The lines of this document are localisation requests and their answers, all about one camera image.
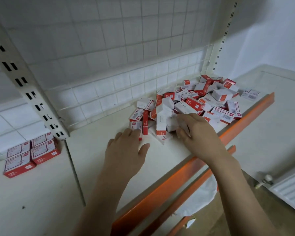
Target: hand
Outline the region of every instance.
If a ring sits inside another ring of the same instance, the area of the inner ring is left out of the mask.
[[[182,128],[177,129],[177,136],[192,154],[206,164],[229,155],[213,127],[203,117],[195,113],[178,114],[177,116],[188,125],[191,137]]]
[[[127,128],[118,132],[115,139],[110,139],[105,152],[102,172],[113,175],[121,181],[128,181],[141,169],[150,144],[139,148],[140,130]]]

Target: white radiator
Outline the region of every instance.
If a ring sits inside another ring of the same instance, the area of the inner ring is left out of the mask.
[[[295,209],[295,168],[280,177],[269,189]]]

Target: person's right hand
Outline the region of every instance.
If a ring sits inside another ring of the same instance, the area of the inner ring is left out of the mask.
[[[176,130],[177,136],[192,154],[206,164],[229,155],[213,127],[203,117],[195,113],[177,116],[188,125],[191,137],[182,128]]]

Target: pile of boxes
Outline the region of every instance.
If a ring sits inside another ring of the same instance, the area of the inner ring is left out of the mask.
[[[259,95],[255,90],[240,90],[236,82],[223,77],[201,75],[200,79],[186,79],[179,88],[161,88],[156,100],[142,98],[137,109],[130,116],[130,128],[140,129],[141,135],[148,132],[156,136],[163,144],[170,139],[169,133],[178,127],[188,127],[179,122],[177,114],[195,113],[216,127],[220,122],[230,124],[234,119],[242,118],[239,103],[232,98],[242,97],[255,100]]]
[[[51,132],[8,150],[3,174],[13,178],[29,171],[61,152]]]

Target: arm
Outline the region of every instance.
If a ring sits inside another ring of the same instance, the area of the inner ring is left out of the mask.
[[[108,142],[103,169],[73,235],[110,235],[122,193],[150,147],[147,143],[138,151],[139,135],[140,130],[126,129]]]
[[[227,152],[209,123],[196,114],[179,114],[178,117],[187,123],[191,135],[179,128],[178,137],[209,166],[218,182],[231,234],[279,235],[248,186],[239,162]]]

